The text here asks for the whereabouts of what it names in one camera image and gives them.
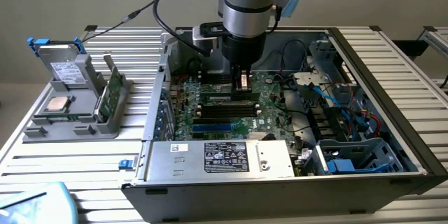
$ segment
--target processor chip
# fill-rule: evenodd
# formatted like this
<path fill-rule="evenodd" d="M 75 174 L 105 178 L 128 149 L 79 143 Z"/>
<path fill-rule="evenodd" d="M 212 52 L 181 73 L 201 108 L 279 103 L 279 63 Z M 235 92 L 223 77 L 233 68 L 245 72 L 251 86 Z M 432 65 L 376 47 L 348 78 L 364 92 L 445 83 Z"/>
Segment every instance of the processor chip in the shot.
<path fill-rule="evenodd" d="M 68 97 L 53 97 L 47 105 L 47 111 L 61 111 L 67 107 Z"/>

